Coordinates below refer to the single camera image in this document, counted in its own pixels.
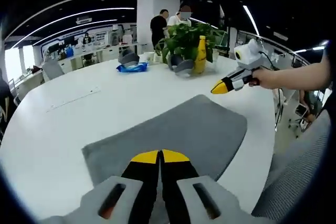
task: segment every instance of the white shirt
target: white shirt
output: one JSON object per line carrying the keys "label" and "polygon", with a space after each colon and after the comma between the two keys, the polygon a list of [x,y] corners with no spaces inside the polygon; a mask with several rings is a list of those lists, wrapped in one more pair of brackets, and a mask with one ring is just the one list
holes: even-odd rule
{"label": "white shirt", "polygon": [[191,26],[190,19],[187,20],[180,20],[177,15],[171,16],[168,21],[168,26],[174,26],[179,24],[186,24],[188,26]]}

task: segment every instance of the window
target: window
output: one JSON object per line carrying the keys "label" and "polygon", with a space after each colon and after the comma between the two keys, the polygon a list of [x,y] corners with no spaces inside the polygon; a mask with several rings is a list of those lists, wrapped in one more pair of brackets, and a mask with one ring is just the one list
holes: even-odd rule
{"label": "window", "polygon": [[19,49],[13,48],[5,51],[5,66],[8,80],[17,80],[22,75]]}
{"label": "window", "polygon": [[25,60],[25,68],[33,68],[33,65],[35,65],[33,46],[23,47],[23,58]]}

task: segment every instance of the hand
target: hand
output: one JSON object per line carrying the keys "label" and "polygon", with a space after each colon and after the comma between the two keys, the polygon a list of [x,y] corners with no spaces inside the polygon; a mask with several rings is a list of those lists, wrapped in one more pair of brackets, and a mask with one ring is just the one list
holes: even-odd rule
{"label": "hand", "polygon": [[[252,73],[253,78],[257,78],[260,81],[260,86],[265,89],[276,89],[279,88],[276,84],[275,71],[268,69],[258,69]],[[256,81],[249,83],[250,87],[253,87],[257,84]]]}

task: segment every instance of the yellow bottle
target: yellow bottle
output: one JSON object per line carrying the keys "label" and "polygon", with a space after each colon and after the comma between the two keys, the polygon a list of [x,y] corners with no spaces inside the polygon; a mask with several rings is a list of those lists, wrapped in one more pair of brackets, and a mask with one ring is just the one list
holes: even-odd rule
{"label": "yellow bottle", "polygon": [[198,53],[195,60],[194,73],[201,74],[204,72],[206,63],[206,49],[205,49],[205,36],[199,37]]}

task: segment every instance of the gray mat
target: gray mat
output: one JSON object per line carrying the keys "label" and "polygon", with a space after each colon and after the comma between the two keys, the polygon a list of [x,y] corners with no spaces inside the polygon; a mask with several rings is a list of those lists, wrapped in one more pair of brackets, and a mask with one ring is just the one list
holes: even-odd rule
{"label": "gray mat", "polygon": [[[200,176],[217,180],[235,156],[246,130],[245,117],[197,95],[129,130],[89,144],[82,152],[94,185],[121,176],[137,154],[162,149],[183,153]],[[160,180],[150,224],[169,222]]]}

